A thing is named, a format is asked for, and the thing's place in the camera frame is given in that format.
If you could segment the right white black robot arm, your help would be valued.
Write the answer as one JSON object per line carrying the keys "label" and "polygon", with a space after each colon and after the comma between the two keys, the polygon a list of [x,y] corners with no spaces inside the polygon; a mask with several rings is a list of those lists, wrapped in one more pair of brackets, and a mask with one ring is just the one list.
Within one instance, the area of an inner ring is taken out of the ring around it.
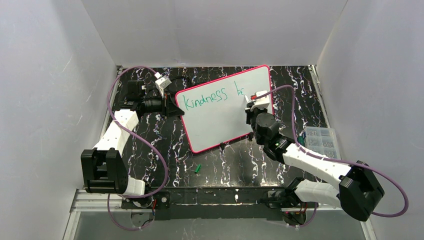
{"label": "right white black robot arm", "polygon": [[279,132],[275,116],[252,102],[245,108],[257,144],[274,161],[302,169],[321,179],[312,182],[297,178],[282,193],[291,204],[316,202],[341,208],[355,220],[365,222],[385,195],[368,164],[329,161],[324,155],[297,146],[292,138]]}

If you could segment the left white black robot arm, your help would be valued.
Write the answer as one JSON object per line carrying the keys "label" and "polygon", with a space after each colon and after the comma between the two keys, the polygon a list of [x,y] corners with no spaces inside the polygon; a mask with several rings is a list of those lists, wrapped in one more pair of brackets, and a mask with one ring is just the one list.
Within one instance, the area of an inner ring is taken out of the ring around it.
{"label": "left white black robot arm", "polygon": [[144,114],[158,113],[164,118],[184,115],[166,90],[171,83],[168,77],[160,77],[155,81],[159,95],[150,96],[141,81],[128,82],[127,97],[116,108],[115,119],[100,141],[92,149],[81,153],[84,187],[88,193],[136,198],[145,195],[146,183],[131,177],[126,171],[123,149]]}

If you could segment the pink framed whiteboard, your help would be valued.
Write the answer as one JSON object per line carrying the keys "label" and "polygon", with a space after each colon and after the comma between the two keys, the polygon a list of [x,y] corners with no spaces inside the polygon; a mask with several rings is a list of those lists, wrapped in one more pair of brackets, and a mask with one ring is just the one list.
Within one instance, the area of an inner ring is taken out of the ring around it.
{"label": "pink framed whiteboard", "polygon": [[246,99],[271,89],[270,68],[262,65],[177,92],[190,150],[201,153],[248,135]]}

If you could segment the green marker cap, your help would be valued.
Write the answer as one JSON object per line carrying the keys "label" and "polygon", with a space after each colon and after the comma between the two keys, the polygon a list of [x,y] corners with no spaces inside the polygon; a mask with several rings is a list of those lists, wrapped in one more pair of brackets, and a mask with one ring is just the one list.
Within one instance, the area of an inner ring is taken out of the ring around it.
{"label": "green marker cap", "polygon": [[194,173],[195,173],[195,174],[198,174],[198,173],[200,172],[201,167],[202,167],[202,165],[201,165],[201,164],[199,164],[199,165],[196,167],[196,169],[195,169]]}

